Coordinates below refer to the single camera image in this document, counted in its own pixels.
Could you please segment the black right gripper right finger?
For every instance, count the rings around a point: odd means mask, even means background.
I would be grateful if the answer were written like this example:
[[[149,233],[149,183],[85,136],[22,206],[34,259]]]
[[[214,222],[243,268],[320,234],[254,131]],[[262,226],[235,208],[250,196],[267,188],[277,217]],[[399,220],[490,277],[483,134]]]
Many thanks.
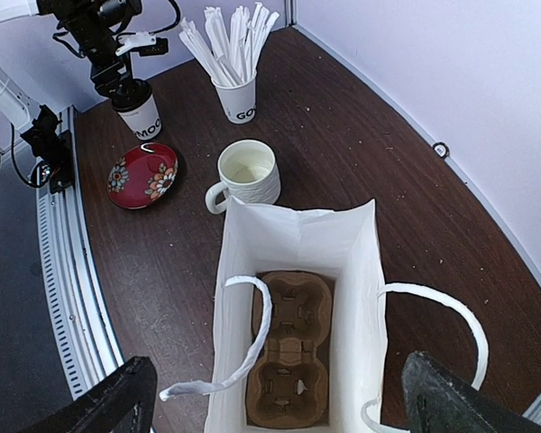
[[[408,356],[402,385],[412,432],[541,432],[541,425],[496,404],[425,352]]]

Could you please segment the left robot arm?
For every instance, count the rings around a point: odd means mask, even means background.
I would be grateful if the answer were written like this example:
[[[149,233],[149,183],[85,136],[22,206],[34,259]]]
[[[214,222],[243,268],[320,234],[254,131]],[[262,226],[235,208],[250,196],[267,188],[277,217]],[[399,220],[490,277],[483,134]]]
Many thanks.
[[[90,79],[90,62],[52,39],[60,19],[40,15],[27,1],[0,1],[0,66],[32,99],[59,112],[102,102]]]

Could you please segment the black plastic cup lid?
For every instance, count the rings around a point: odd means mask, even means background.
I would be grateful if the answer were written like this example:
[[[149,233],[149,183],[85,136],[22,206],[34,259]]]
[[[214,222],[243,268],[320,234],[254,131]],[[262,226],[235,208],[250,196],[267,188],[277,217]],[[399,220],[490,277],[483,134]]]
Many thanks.
[[[139,78],[121,84],[110,97],[112,108],[118,113],[133,111],[142,106],[152,95],[148,81]]]

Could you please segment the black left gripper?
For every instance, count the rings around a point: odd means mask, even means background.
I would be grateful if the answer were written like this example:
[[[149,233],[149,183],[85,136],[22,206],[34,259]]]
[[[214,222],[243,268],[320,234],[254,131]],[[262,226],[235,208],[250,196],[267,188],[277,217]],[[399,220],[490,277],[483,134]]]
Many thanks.
[[[95,91],[102,97],[113,97],[116,93],[127,95],[138,88],[133,77],[130,53],[116,57],[105,65],[93,64],[90,79]]]

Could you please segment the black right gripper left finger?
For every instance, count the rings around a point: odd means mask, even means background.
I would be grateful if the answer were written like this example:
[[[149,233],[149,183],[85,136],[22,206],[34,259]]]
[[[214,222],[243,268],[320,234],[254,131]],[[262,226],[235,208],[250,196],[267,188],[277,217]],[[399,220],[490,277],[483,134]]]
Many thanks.
[[[40,422],[41,432],[111,432],[130,418],[130,432],[149,432],[157,372],[148,356],[134,356],[72,404]]]

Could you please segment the white paper coffee cup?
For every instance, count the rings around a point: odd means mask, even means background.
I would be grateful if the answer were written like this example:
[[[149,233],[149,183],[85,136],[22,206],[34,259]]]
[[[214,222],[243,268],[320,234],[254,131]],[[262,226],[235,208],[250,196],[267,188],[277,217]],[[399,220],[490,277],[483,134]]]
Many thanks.
[[[119,116],[141,141],[154,139],[162,130],[162,121],[154,99],[150,95],[147,100],[129,111],[118,111]]]

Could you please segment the brown paper bag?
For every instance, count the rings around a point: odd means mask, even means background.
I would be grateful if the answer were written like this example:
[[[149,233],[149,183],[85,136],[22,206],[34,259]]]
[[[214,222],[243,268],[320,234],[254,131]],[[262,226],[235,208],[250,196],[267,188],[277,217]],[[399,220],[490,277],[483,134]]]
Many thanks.
[[[209,399],[207,432],[380,432],[390,292],[456,311],[477,345],[480,388],[489,346],[458,299],[385,281],[376,204],[297,211],[231,199],[215,286],[210,382],[178,382],[163,401]]]

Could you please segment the cardboard cup carrier tray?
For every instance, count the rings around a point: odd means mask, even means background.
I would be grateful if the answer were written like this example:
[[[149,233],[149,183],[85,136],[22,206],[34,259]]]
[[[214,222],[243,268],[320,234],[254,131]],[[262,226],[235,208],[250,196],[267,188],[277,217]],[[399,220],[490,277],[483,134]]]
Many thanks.
[[[272,312],[247,378],[247,424],[302,429],[329,423],[330,338],[335,281],[302,271],[260,273]]]

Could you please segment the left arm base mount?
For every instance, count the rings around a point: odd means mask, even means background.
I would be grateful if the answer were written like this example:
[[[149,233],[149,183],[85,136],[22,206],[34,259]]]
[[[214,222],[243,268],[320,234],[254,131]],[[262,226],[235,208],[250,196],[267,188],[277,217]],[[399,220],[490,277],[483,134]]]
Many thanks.
[[[21,137],[30,144],[32,154],[50,167],[49,187],[55,194],[74,185],[72,134],[69,130],[58,134],[59,118],[46,105],[39,108],[30,129],[21,133]]]

